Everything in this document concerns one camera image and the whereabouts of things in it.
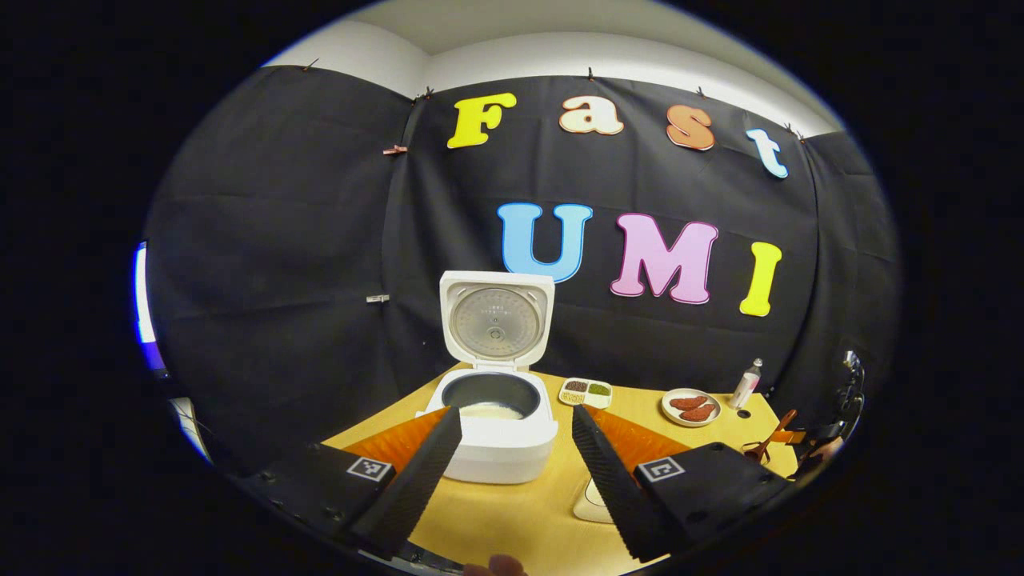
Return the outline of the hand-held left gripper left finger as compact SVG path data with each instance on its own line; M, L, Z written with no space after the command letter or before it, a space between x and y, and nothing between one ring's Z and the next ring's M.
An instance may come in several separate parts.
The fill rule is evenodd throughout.
M389 560L406 546L463 434L443 407L342 449L315 442L241 488L322 538Z

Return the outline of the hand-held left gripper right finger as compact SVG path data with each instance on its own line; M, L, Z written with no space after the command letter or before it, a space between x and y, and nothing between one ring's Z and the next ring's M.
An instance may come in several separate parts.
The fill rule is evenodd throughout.
M626 549L641 562L724 538L794 487L723 442L689 448L586 404L573 408L573 440Z

